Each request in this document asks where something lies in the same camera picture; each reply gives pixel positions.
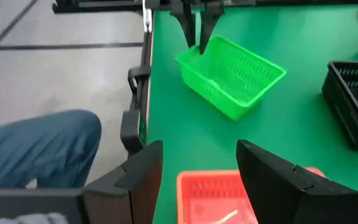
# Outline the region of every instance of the green table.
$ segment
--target green table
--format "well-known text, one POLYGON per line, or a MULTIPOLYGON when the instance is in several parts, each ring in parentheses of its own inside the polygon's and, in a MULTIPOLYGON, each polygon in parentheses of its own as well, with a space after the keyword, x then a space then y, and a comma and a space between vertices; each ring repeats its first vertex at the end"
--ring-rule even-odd
POLYGON ((358 190, 358 152, 321 94, 330 60, 358 60, 358 5, 227 8, 213 35, 288 73, 233 122, 183 84, 174 59, 187 49, 183 32, 168 11, 155 13, 148 141, 163 140, 164 162, 154 223, 177 222, 181 171, 236 169, 238 139, 358 190))

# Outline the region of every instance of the blue jeans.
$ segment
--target blue jeans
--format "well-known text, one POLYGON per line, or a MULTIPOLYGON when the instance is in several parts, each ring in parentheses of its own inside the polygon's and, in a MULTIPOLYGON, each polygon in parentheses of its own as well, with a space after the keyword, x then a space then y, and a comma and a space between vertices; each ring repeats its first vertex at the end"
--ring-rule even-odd
POLYGON ((99 118, 83 110, 0 127, 0 189, 83 187, 99 147, 99 118))

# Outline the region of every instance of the red basket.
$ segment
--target red basket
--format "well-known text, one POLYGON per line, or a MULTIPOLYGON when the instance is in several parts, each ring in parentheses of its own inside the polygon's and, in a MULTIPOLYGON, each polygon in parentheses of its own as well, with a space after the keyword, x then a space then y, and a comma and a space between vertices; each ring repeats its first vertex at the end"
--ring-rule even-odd
POLYGON ((186 171, 177 179, 179 224, 257 224, 238 170, 186 171))

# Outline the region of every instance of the gray floor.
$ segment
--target gray floor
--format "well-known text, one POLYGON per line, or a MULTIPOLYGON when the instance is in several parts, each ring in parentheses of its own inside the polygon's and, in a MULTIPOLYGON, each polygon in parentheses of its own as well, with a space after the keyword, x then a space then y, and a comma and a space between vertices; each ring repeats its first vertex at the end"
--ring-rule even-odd
MULTIPOLYGON (((0 0, 0 33, 30 0, 0 0)), ((142 42, 142 18, 130 12, 55 16, 39 0, 0 45, 142 42)), ((95 112, 103 136, 88 181, 125 161, 119 139, 131 92, 127 71, 140 64, 140 47, 0 50, 0 124, 56 111, 95 112)))

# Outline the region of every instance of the knee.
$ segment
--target knee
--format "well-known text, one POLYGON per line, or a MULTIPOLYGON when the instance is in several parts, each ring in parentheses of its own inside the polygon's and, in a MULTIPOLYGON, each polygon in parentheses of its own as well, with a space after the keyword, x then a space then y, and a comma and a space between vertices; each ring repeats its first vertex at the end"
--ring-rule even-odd
POLYGON ((101 123, 98 115, 87 110, 70 110, 66 113, 67 117, 72 121, 71 129, 100 139, 101 123))

